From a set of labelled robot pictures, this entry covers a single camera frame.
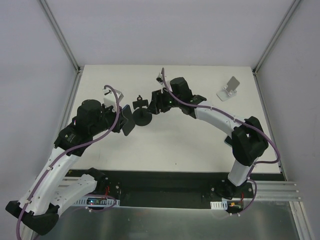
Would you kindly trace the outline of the blue-edged black smartphone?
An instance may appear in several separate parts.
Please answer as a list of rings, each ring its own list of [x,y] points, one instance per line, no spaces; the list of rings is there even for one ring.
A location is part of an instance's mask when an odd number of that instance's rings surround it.
[[[122,108],[123,126],[122,132],[125,136],[128,136],[135,128],[135,121],[133,119],[133,113],[131,107],[127,104]]]

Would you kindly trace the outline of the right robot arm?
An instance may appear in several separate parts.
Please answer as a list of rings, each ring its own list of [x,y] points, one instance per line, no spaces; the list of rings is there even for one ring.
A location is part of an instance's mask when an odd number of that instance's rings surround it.
[[[214,190],[225,199],[237,197],[243,191],[254,162],[269,147],[260,121],[254,116],[238,119],[210,106],[205,97],[192,93],[184,77],[176,77],[166,83],[164,77],[159,75],[156,81],[163,88],[151,93],[147,108],[151,114],[158,115],[179,108],[183,114],[204,121],[227,135],[235,161],[226,180],[217,184]]]

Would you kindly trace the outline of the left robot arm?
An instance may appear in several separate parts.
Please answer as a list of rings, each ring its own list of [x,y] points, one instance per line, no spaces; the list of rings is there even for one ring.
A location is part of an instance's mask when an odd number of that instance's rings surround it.
[[[109,133],[130,133],[129,105],[116,106],[87,99],[77,108],[71,123],[62,129],[54,142],[50,157],[28,192],[20,200],[12,200],[6,211],[17,218],[16,237],[21,239],[20,228],[24,224],[43,236],[57,224],[61,215],[74,202],[85,195],[100,195],[115,198],[111,181],[101,171],[90,168],[64,191],[56,192],[70,168],[92,144]]]

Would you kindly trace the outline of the black round-base phone stand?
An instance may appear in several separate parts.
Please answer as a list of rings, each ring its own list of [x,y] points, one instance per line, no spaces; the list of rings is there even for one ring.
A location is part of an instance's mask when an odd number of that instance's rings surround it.
[[[149,102],[147,99],[143,99],[141,95],[138,95],[136,101],[132,102],[133,113],[132,117],[137,126],[147,126],[152,121],[152,114],[149,112]]]

